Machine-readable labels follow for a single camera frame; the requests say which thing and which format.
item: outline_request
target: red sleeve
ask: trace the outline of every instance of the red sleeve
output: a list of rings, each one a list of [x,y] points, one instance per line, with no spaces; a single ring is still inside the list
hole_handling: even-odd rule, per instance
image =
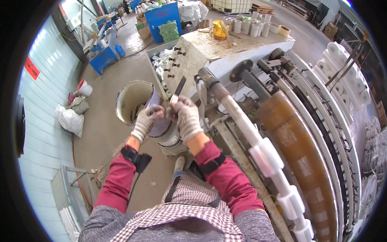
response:
[[[122,154],[117,156],[110,164],[108,177],[94,207],[107,205],[125,213],[135,172],[136,166],[132,162],[126,160]]]
[[[211,140],[195,156],[195,161],[201,166],[219,155],[220,150]],[[247,176],[232,159],[226,158],[222,165],[209,175],[205,175],[205,178],[220,193],[222,200],[226,202],[234,218],[246,210],[264,209],[262,201],[257,198],[257,190],[254,189]]]

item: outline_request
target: warning sign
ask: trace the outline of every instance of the warning sign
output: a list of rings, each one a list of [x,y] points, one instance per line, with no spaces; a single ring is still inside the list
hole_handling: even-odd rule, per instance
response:
[[[36,66],[32,63],[31,59],[29,56],[27,56],[26,62],[24,64],[24,67],[26,71],[32,76],[34,80],[37,79],[37,77],[40,74],[40,71],[36,68]]]

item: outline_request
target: brown cylinder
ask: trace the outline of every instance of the brown cylinder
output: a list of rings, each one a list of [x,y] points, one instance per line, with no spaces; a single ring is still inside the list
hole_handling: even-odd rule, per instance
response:
[[[319,241],[337,240],[336,206],[329,174],[305,121],[282,92],[256,112],[291,167],[312,214]]]

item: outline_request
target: white knit glove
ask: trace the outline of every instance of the white knit glove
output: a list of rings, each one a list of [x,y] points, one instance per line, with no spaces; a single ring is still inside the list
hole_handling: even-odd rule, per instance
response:
[[[137,116],[134,130],[130,135],[136,137],[136,139],[138,139],[142,144],[145,136],[150,132],[156,120],[163,117],[164,108],[156,104],[141,110]]]
[[[179,96],[177,103],[167,108],[167,118],[170,120],[177,119],[177,128],[184,142],[191,139],[203,129],[200,127],[199,110],[191,99]]]

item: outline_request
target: black cable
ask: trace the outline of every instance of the black cable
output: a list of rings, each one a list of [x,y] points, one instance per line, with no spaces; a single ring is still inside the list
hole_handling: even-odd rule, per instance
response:
[[[139,175],[137,176],[136,180],[134,181],[134,183],[133,183],[133,188],[132,188],[132,190],[130,191],[128,204],[126,205],[127,208],[128,208],[128,206],[129,206],[129,202],[130,202],[130,199],[132,198],[132,194],[133,194],[134,187],[136,186],[136,183],[137,183],[137,180],[139,179],[139,177],[140,177],[140,173],[139,173]]]

